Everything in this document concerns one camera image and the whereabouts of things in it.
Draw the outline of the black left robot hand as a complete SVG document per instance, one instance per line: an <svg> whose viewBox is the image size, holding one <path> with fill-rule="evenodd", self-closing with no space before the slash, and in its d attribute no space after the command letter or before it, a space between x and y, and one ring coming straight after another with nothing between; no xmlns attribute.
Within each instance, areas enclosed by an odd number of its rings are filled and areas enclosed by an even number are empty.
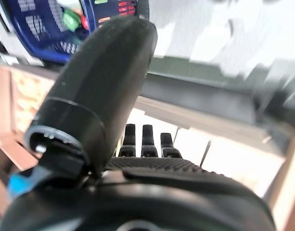
<svg viewBox="0 0 295 231"><path fill-rule="evenodd" d="M265 202L241 183L161 154L145 125L141 156L127 119L157 43L149 21L119 16L63 68L25 133L38 163L13 174L0 231L274 231Z"/></svg>

